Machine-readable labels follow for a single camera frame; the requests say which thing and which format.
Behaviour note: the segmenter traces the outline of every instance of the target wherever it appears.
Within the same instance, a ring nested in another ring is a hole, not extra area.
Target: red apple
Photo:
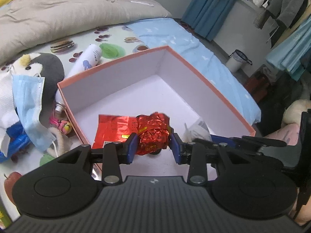
[[[18,172],[12,172],[7,179],[4,181],[4,190],[7,193],[10,201],[15,205],[13,197],[12,197],[12,188],[14,184],[18,181],[18,179],[22,177],[22,175]]]

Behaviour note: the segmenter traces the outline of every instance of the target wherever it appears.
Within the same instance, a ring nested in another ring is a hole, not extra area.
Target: yellow label
[[[147,129],[147,126],[146,127],[143,127],[142,129],[138,130],[138,133],[141,133],[142,131],[146,130]]]

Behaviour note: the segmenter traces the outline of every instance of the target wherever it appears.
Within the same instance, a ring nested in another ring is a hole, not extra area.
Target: comforter
[[[169,16],[154,0],[14,0],[0,10],[0,64],[22,50],[98,26]]]

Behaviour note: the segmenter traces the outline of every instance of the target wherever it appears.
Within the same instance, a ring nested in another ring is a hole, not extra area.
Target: screw head
[[[104,178],[104,182],[109,183],[109,184],[115,184],[119,181],[119,177],[116,175],[108,175]]]
[[[195,175],[190,178],[190,181],[194,184],[201,184],[205,181],[205,178],[200,175]]]

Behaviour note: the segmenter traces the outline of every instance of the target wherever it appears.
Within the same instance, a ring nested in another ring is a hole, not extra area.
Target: red wrapper
[[[137,117],[139,144],[136,154],[145,155],[169,144],[169,117],[155,112],[150,116]]]
[[[133,132],[137,133],[136,117],[99,115],[98,120],[93,149],[103,148],[115,141],[124,142]]]

